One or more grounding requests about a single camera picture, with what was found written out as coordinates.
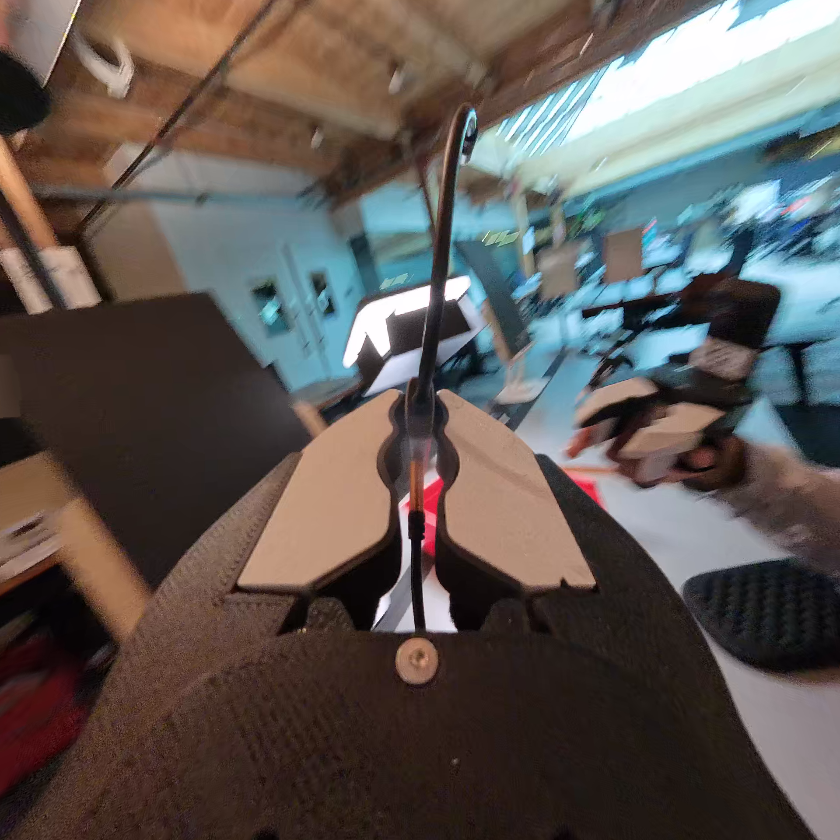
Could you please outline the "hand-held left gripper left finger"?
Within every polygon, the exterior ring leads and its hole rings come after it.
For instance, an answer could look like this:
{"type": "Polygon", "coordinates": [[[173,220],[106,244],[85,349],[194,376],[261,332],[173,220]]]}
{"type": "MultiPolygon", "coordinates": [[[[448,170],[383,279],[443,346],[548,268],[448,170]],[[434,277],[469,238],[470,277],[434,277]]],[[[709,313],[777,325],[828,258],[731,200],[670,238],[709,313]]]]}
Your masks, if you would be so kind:
{"type": "Polygon", "coordinates": [[[402,568],[392,449],[403,394],[384,391],[305,447],[237,586],[307,595],[383,596],[402,568]]]}

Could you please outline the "black usb-c cable orange band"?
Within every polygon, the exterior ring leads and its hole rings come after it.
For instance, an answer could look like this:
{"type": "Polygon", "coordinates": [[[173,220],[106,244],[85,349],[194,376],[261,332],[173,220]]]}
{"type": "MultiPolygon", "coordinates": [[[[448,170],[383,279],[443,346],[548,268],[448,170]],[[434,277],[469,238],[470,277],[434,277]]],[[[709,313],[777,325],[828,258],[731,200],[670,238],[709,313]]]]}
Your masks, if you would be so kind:
{"type": "Polygon", "coordinates": [[[455,194],[459,168],[469,160],[478,138],[475,108],[469,103],[456,110],[448,130],[438,189],[434,226],[429,303],[417,377],[406,392],[406,430],[412,440],[431,438],[434,429],[434,371],[445,308],[445,288],[452,245],[455,194]]]}

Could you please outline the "studio light on stand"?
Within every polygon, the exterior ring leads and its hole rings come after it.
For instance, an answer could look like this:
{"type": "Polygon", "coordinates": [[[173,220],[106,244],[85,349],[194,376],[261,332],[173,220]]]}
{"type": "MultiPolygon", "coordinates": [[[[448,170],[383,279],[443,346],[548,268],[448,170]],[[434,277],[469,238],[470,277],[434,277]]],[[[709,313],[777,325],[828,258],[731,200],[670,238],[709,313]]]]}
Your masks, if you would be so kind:
{"type": "MultiPolygon", "coordinates": [[[[487,321],[469,295],[470,278],[449,278],[435,365],[440,368],[479,336],[487,321]]],[[[353,317],[343,367],[357,370],[363,398],[401,389],[418,374],[431,285],[363,299],[353,317]]]]}

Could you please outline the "person's right forearm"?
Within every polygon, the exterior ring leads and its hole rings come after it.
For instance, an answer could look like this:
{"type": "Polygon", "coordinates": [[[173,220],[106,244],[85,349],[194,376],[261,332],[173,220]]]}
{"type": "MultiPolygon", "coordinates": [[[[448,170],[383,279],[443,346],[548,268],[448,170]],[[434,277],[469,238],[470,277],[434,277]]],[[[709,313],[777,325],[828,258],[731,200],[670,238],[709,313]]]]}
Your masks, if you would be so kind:
{"type": "Polygon", "coordinates": [[[712,492],[711,498],[795,560],[838,578],[838,469],[822,469],[780,448],[747,443],[742,478],[712,492]]]}

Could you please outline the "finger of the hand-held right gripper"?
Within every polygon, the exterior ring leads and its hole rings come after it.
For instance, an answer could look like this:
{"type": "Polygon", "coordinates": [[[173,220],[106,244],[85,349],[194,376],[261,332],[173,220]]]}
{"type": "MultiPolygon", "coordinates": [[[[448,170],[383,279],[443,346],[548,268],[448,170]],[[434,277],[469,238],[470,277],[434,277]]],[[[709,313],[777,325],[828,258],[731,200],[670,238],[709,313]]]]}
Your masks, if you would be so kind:
{"type": "Polygon", "coordinates": [[[645,377],[606,384],[583,395],[574,412],[577,428],[591,427],[636,410],[634,406],[654,400],[659,394],[655,383],[645,377]]]}
{"type": "Polygon", "coordinates": [[[710,434],[724,417],[717,408],[687,402],[657,410],[620,445],[618,461],[636,484],[694,476],[713,466],[710,434]]]}

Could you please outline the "person's right hand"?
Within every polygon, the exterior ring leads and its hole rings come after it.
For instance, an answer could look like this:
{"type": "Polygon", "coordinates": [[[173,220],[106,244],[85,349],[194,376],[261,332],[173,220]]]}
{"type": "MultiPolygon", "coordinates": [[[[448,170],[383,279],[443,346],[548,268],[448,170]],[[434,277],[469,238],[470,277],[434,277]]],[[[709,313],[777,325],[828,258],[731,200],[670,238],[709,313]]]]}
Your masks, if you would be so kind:
{"type": "Polygon", "coordinates": [[[745,450],[746,444],[736,435],[720,438],[680,456],[668,477],[698,492],[730,489],[745,476],[745,450]]]}

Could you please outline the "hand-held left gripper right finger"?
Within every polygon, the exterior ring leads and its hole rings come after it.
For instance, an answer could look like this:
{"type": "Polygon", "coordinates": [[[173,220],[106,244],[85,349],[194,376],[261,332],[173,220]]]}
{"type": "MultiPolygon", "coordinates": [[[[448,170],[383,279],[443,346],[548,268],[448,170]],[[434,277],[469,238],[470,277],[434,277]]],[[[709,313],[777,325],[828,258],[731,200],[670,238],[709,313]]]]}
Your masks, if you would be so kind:
{"type": "Polygon", "coordinates": [[[593,572],[530,447],[449,390],[437,393],[437,407],[442,545],[525,595],[593,591],[593,572]]]}

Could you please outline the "black board with wooden edge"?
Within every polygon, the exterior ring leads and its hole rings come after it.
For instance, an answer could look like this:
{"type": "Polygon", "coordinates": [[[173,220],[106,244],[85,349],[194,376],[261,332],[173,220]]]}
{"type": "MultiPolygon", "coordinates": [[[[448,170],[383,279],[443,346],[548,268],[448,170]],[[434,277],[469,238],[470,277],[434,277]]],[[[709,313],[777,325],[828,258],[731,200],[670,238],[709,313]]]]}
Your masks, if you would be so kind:
{"type": "Polygon", "coordinates": [[[204,293],[2,318],[52,477],[59,563],[115,640],[203,533],[312,440],[204,293]]]}

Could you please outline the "red plastic bin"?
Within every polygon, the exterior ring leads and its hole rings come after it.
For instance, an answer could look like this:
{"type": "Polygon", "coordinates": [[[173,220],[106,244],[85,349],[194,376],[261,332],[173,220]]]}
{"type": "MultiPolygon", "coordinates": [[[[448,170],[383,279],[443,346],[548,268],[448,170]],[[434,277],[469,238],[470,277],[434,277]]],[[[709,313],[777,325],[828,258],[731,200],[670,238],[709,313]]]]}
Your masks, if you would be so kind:
{"type": "MultiPolygon", "coordinates": [[[[595,480],[596,476],[606,474],[603,469],[565,469],[564,472],[587,496],[593,499],[596,504],[603,507],[602,493],[599,489],[598,482],[595,480]]],[[[431,559],[436,554],[438,501],[443,489],[444,481],[438,474],[433,473],[432,478],[425,479],[423,490],[423,509],[425,515],[423,554],[431,559]]]]}

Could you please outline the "black textured wrist pad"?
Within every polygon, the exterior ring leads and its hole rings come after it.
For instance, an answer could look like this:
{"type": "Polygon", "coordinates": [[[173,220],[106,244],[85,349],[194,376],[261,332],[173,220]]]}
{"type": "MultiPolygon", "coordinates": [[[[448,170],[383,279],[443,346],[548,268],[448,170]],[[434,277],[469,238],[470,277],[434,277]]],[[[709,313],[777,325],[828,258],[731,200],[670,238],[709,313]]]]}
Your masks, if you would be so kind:
{"type": "Polygon", "coordinates": [[[700,629],[739,662],[772,673],[839,665],[838,580],[793,559],[689,578],[681,594],[700,629]]]}

